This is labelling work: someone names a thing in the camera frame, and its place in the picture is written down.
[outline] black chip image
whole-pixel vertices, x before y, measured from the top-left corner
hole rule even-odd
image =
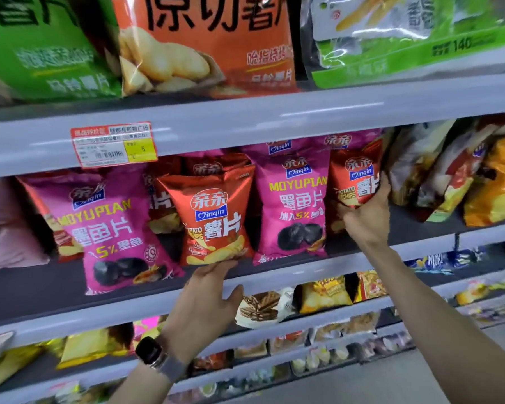
[[[113,261],[97,261],[94,264],[94,278],[103,286],[112,286],[120,279],[120,267]]]
[[[149,269],[148,263],[140,258],[120,258],[116,264],[118,264],[120,275],[125,278],[134,278]]]
[[[307,244],[312,245],[317,240],[321,239],[323,235],[323,229],[318,224],[307,224],[305,225],[305,241]]]
[[[277,245],[284,251],[293,251],[301,246],[305,239],[305,226],[300,222],[283,228],[277,237]]]

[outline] watch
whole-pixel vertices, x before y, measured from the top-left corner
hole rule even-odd
[[[170,382],[175,382],[185,373],[186,365],[165,352],[163,347],[152,337],[146,336],[135,349],[137,357],[149,368],[165,375]]]

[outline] green and white snack package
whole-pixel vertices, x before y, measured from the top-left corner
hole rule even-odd
[[[303,0],[300,26],[320,88],[505,71],[505,0]]]
[[[0,103],[120,95],[68,0],[0,0]]]

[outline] floor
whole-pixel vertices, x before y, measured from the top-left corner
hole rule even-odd
[[[505,324],[485,330],[505,349]],[[246,404],[449,404],[417,351],[274,387]]]

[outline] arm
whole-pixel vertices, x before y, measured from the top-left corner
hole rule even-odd
[[[224,300],[222,285],[235,265],[226,261],[197,268],[168,315],[157,342],[183,364],[189,364],[234,321],[243,300],[243,287],[236,287]],[[166,376],[140,363],[108,403],[162,404],[171,387]]]
[[[390,190],[383,173],[368,203],[357,210],[339,205],[346,230],[377,271],[451,403],[505,403],[505,351],[421,282],[387,245]]]

